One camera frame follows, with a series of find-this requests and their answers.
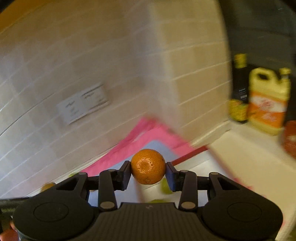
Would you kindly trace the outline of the pink towel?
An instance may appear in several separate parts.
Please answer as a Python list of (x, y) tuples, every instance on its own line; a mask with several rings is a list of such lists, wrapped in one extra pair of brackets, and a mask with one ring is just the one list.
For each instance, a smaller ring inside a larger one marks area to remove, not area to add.
[(141, 118), (126, 138), (82, 172), (96, 176), (103, 170), (130, 160), (142, 149), (156, 150), (166, 161), (173, 161), (194, 150), (164, 123), (152, 118)]

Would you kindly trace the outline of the dark soy sauce bottle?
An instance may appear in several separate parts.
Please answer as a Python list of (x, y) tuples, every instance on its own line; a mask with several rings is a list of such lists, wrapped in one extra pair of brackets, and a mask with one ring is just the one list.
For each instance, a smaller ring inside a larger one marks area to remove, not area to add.
[(247, 54), (236, 54), (232, 65), (232, 92), (229, 99), (229, 116), (239, 123), (248, 120), (248, 71)]

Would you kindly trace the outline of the red plastic basket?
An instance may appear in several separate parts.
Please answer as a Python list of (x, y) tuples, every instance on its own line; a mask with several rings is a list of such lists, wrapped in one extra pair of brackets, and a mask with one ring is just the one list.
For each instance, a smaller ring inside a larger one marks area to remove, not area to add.
[(296, 158), (296, 121), (290, 120), (286, 123), (283, 131), (283, 142), (282, 146), (285, 151)]

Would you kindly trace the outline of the light blue quilted mat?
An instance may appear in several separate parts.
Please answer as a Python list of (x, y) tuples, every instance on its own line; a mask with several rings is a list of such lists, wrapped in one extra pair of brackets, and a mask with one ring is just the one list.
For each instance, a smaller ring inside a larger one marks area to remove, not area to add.
[(179, 157), (167, 144), (149, 141), (143, 148), (128, 157), (132, 173), (127, 189), (116, 191), (117, 205), (123, 202), (169, 202), (173, 193), (165, 179), (165, 163)]

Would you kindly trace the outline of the red cardboard box tray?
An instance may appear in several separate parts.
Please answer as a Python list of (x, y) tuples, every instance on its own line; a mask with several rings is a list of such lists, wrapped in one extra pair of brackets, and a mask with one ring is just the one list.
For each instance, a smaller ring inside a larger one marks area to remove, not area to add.
[(214, 149), (203, 146), (197, 149), (184, 147), (171, 150), (153, 141), (147, 149), (159, 152), (167, 162), (177, 161), (178, 170), (190, 170), (199, 176), (219, 172), (246, 188), (264, 196), (279, 206), (283, 224), (276, 240), (295, 240), (295, 172), (268, 153), (263, 161), (247, 160), (235, 164), (222, 160)]

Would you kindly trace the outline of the white wall socket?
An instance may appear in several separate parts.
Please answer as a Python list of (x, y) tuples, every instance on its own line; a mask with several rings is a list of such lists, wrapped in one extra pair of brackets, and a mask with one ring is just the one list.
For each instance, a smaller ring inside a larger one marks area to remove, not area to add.
[(78, 93), (58, 103), (57, 109), (63, 122), (67, 125), (77, 121), (87, 114), (87, 108)]
[(82, 90), (79, 93), (79, 99), (82, 101), (83, 106), (87, 111), (100, 108), (109, 102), (106, 90), (102, 83), (92, 85), (91, 87)]

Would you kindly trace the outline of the yellow detergent jug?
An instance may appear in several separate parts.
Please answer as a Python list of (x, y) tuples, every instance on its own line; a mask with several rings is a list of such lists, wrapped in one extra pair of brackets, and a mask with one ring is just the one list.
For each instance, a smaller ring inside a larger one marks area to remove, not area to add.
[(280, 133), (290, 99), (290, 74), (287, 67), (273, 70), (255, 68), (249, 75), (248, 121), (256, 128), (276, 136)]

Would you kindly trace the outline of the large orange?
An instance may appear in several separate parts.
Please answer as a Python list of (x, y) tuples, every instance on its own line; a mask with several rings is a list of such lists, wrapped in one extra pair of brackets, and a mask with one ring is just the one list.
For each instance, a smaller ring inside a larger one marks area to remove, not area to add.
[(49, 188), (55, 186), (56, 184), (54, 182), (50, 182), (50, 183), (46, 183), (42, 186), (41, 188), (41, 192), (44, 192), (46, 190), (48, 190)]

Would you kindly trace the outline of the tangerine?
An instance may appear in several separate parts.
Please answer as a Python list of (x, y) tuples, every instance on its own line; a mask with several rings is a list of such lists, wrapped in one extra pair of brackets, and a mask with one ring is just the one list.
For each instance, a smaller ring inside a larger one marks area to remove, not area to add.
[(131, 159), (132, 175), (139, 184), (153, 185), (162, 180), (166, 173), (163, 156), (152, 149), (143, 149)]

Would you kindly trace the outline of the green apple in box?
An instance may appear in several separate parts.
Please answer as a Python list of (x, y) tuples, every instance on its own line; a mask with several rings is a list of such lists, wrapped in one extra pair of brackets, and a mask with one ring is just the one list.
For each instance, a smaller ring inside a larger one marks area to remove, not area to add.
[(161, 180), (161, 192), (165, 195), (170, 195), (172, 194), (173, 192), (170, 190), (170, 187), (168, 185), (168, 182), (167, 182), (167, 179), (166, 178), (163, 178)]

